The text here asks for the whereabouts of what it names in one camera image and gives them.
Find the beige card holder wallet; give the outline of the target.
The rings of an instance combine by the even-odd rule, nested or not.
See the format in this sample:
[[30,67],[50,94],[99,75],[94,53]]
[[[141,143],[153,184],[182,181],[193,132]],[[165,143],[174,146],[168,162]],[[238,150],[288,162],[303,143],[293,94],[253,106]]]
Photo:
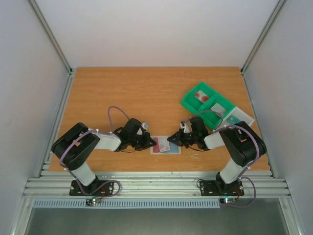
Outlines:
[[181,147],[168,141],[168,136],[152,136],[156,145],[150,148],[152,155],[179,155]]

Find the dark red striped card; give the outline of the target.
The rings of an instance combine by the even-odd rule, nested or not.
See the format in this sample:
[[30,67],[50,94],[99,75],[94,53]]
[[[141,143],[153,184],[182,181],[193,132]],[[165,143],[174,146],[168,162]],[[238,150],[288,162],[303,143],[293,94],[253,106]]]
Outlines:
[[158,137],[153,137],[153,140],[156,142],[156,145],[153,146],[153,153],[160,153]]

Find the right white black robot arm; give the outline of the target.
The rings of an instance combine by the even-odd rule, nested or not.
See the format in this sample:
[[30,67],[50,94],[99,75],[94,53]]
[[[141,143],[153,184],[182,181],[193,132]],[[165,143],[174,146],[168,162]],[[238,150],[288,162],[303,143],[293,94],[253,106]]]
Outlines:
[[180,129],[168,141],[179,147],[190,148],[193,145],[201,151],[209,151],[225,146],[230,154],[226,166],[217,173],[215,180],[200,180],[202,196],[235,196],[244,195],[240,189],[242,175],[258,159],[265,155],[267,147],[264,141],[250,128],[245,121],[239,121],[209,133],[201,117],[180,123]]

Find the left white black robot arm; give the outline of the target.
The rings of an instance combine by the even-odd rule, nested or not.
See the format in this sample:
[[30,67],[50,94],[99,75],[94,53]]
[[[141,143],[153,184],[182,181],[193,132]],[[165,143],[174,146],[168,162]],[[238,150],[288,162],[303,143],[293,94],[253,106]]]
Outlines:
[[78,180],[82,191],[93,195],[98,191],[99,183],[87,164],[87,158],[92,151],[105,149],[121,152],[129,146],[135,151],[141,151],[153,147],[157,143],[147,132],[147,127],[147,123],[131,118],[125,126],[106,133],[90,129],[79,122],[55,141],[51,151],[58,157],[59,165]]

